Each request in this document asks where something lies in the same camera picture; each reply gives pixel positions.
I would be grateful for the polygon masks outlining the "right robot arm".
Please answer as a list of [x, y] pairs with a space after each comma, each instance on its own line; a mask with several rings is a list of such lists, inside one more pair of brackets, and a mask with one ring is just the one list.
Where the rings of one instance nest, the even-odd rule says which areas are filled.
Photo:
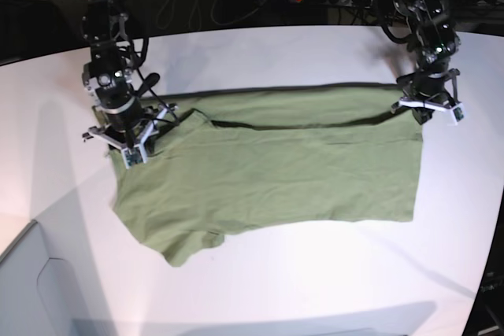
[[82, 83], [94, 102], [98, 125], [89, 127], [82, 138], [118, 150], [127, 168], [146, 163], [154, 151], [158, 124], [179, 124], [177, 106], [154, 93], [160, 80], [156, 72], [140, 76], [140, 86], [134, 87], [133, 74], [146, 60], [149, 39], [143, 40], [140, 51], [135, 50], [127, 33], [129, 14], [120, 0], [86, 1], [82, 29], [91, 59], [83, 67]]

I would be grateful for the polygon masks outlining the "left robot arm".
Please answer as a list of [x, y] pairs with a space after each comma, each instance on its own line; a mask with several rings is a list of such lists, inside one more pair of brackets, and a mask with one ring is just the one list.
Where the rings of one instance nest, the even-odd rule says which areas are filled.
[[392, 0], [395, 10], [406, 18], [409, 34], [399, 38], [415, 54], [416, 68], [396, 79], [402, 97], [392, 106], [395, 113], [410, 109], [419, 124], [428, 122], [435, 112], [445, 113], [452, 124], [465, 118], [458, 99], [457, 77], [460, 71], [450, 67], [450, 59], [458, 52], [460, 39], [444, 0]]

